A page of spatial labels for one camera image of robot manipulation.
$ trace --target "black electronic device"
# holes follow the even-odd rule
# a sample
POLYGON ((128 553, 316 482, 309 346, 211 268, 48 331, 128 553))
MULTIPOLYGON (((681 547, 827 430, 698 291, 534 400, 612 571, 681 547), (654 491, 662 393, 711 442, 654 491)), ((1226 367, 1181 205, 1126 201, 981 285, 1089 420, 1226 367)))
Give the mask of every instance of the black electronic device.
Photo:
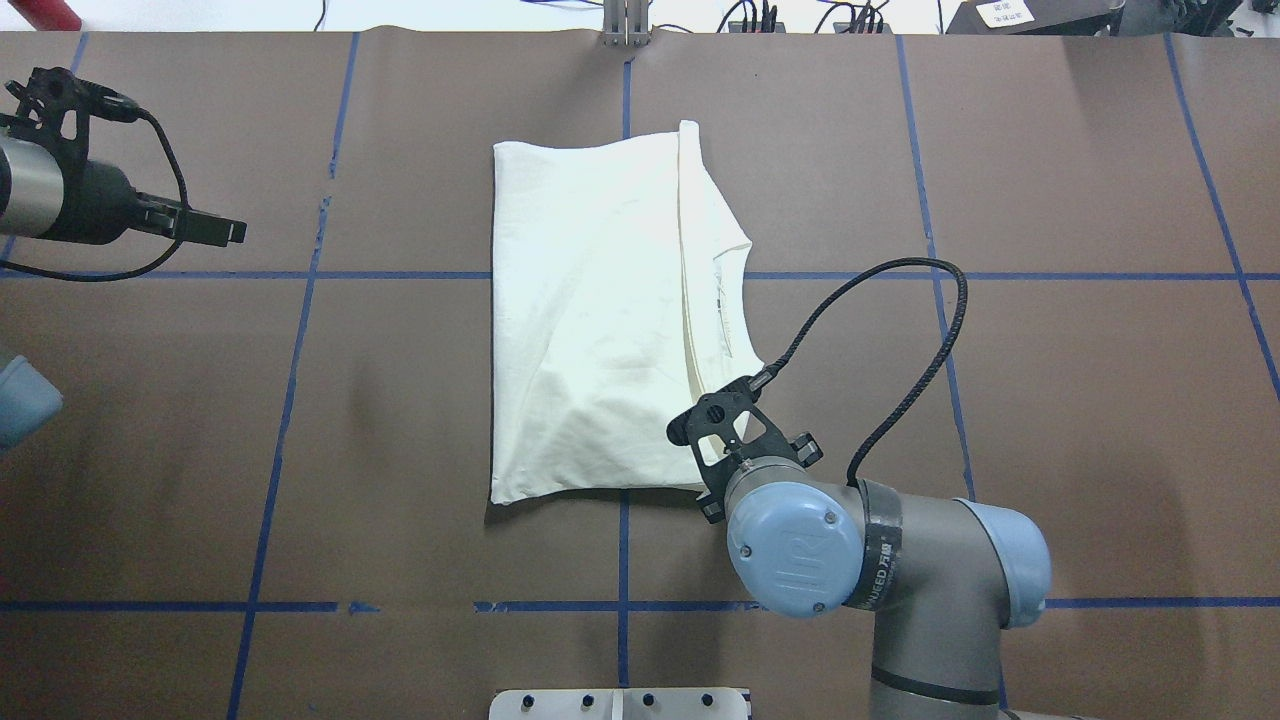
POLYGON ((0 234, 106 245, 132 228, 175 243, 244 241, 243 222, 188 205, 168 138, 129 97, 65 68, 35 68, 26 86, 9 81, 5 90, 18 99, 18 110, 0 114, 0 234), (179 200, 138 192, 115 165, 90 160, 90 118, 150 123, 174 169, 179 200))

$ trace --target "black cable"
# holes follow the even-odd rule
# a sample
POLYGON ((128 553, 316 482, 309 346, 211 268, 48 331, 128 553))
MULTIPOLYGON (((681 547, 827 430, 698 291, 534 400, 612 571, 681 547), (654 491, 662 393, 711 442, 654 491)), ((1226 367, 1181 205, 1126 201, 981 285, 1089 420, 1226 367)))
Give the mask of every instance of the black cable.
MULTIPOLYGON (((183 210, 191 210, 191 202, 189 199, 187 197, 187 179, 182 177, 182 168, 178 167, 178 156, 174 155, 173 152, 173 145, 169 142, 169 136, 166 136, 164 128, 160 127, 160 120, 157 120, 156 117, 152 115, 150 111, 138 108, 137 114, 138 118, 146 120, 146 123, 150 124, 152 129, 155 129, 156 138, 160 141, 160 147, 164 149, 164 156, 165 159, 169 160, 169 168, 173 170, 173 179, 174 182, 178 183, 178 201, 182 204, 183 210)), ((17 270, 19 273, 26 273, 28 275, 38 275, 41 278, 67 281, 67 282, 102 283, 114 281, 127 281, 129 278, 145 275, 151 270, 159 268, 160 265, 164 265, 169 260, 169 258, 173 258, 173 254, 178 251, 179 246, 182 246, 182 241, 175 240, 173 241, 173 245, 170 245, 168 250, 161 252, 159 258, 147 263, 146 265, 124 273, 111 273, 106 275, 77 275, 72 273, 59 273, 58 270, 32 268, 31 265, 20 265, 18 263, 10 263, 8 260, 0 260, 0 268, 17 270)))
POLYGON ((888 263, 881 263, 879 265, 860 273, 858 277, 837 287, 835 292, 828 295, 827 299, 818 305, 813 314, 809 315, 809 319, 805 320, 804 325, 800 327, 800 332, 797 332, 795 340, 791 341, 791 347, 787 347, 786 352, 783 352, 773 363, 765 365, 764 369, 756 375, 758 378, 764 375, 765 382, 772 382, 782 368, 786 368, 787 363, 791 361, 791 356, 795 354, 796 348, 800 347, 800 342, 804 341, 805 336, 809 334, 813 324, 818 322, 818 318, 827 310, 827 307, 831 307, 836 300, 840 300, 840 296, 845 295, 864 281, 883 273, 884 270, 910 266, 937 268, 951 273, 951 277, 956 281, 956 309, 951 315, 951 327, 947 328, 947 333, 942 338, 942 346, 938 347, 938 351, 929 363, 929 366, 924 369, 923 374, 920 374, 920 379, 915 380, 915 384, 911 386, 906 397, 904 397, 902 401, 897 404, 897 407, 888 414, 888 418, 884 418, 884 421, 881 423, 865 441, 863 441, 858 452, 854 452, 852 460, 849 461, 849 469, 845 471, 845 477, 847 478, 850 486, 856 484, 858 466, 863 464, 867 454, 870 452, 872 447, 879 442, 879 438, 884 437, 884 433, 887 433, 900 419, 902 419, 902 415, 911 409, 911 405, 914 405, 920 397, 924 388, 927 388, 929 382, 933 380, 933 377, 938 374, 938 369, 941 369, 947 361, 947 356, 951 355, 951 347, 955 346, 956 340, 960 337, 960 327, 964 324, 965 307, 969 305, 969 281, 964 277, 960 268, 947 263, 946 260, 936 260, 933 258, 900 258, 897 260, 890 260, 888 263))
POLYGON ((818 27, 813 28, 814 35, 822 32, 822 26, 827 24, 827 18, 829 18, 837 8, 849 8, 849 24, 854 24, 854 18, 858 15, 858 5, 854 5, 852 3, 832 3, 831 8, 827 8, 827 12, 822 14, 822 19, 818 20, 818 27))
POLYGON ((721 18, 721 24, 716 27, 716 32, 721 32, 724 29, 724 26, 728 24, 730 15, 732 15, 733 10, 737 10, 739 8, 742 8, 742 32, 746 32, 746 23, 749 22, 746 17, 748 6, 751 8, 751 12, 755 12, 755 0, 737 0, 737 3, 730 5, 728 12, 724 13, 723 18, 721 18))

